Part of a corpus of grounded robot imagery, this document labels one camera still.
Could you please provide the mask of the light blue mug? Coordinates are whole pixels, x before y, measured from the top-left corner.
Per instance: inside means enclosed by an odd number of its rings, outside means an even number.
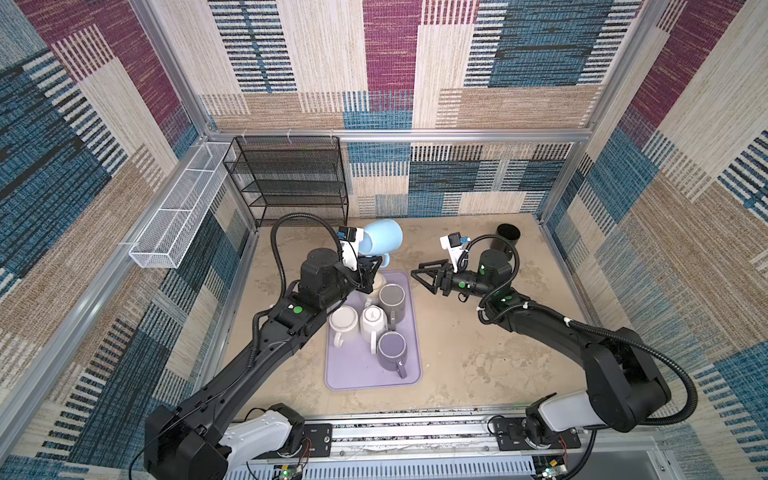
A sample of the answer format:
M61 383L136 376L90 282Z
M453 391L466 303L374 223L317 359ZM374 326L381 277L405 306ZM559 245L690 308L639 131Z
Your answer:
M363 228L363 238L359 243L358 255L365 257L381 256L382 268L390 263L390 254L398 250L403 243L401 226L393 219L381 219Z

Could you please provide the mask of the black ceramic mug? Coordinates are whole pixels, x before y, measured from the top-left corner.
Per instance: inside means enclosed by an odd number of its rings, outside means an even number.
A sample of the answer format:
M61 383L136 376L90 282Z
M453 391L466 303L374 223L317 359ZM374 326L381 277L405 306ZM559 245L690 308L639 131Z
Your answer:
M510 246L515 246L521 237L521 231L514 224L502 223L496 228L496 234L504 238L504 241L494 239L492 241L492 248L495 250L503 251L505 254L511 253Z

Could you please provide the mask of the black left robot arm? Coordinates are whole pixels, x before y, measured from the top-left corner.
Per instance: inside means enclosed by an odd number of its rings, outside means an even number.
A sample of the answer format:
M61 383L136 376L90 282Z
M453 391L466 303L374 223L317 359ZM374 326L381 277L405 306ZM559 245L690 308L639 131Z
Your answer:
M354 291L369 293L387 255L359 257L353 269L337 251L316 248L275 305L257 314L251 342L175 409L157 408L145 423L143 465L156 479L222 479L263 454L300 447L304 419L278 403L238 423L236 415L285 361Z

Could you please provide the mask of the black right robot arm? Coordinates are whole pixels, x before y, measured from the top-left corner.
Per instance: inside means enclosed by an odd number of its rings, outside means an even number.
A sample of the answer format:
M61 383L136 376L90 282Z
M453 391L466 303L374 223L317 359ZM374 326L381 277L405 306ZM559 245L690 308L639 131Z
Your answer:
M657 352L630 329L586 325L518 292L512 286L518 271L518 254L488 249L475 271L446 259L422 263L411 276L433 294L457 293L461 301L478 297L483 324L532 338L583 369L585 389L551 394L527 408L527 442L544 448L572 428L626 433L638 425L663 424L655 414L669 403L671 391L655 363Z

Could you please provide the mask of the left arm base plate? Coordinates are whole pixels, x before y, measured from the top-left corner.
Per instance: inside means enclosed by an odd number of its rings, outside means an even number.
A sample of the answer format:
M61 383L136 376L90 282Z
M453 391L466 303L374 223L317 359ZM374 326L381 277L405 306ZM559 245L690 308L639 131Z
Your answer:
M253 460L329 457L332 439L331 423L299 423L291 427L286 442L277 451L263 453Z

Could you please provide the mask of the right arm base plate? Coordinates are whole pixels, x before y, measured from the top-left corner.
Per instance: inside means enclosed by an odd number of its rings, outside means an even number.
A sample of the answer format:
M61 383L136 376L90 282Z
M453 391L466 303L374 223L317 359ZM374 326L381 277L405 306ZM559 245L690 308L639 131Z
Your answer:
M486 428L496 440L500 451L562 450L563 448L571 450L582 446L578 433L574 429L560 433L546 431L543 436L534 440L524 423L524 417L494 415L487 421Z

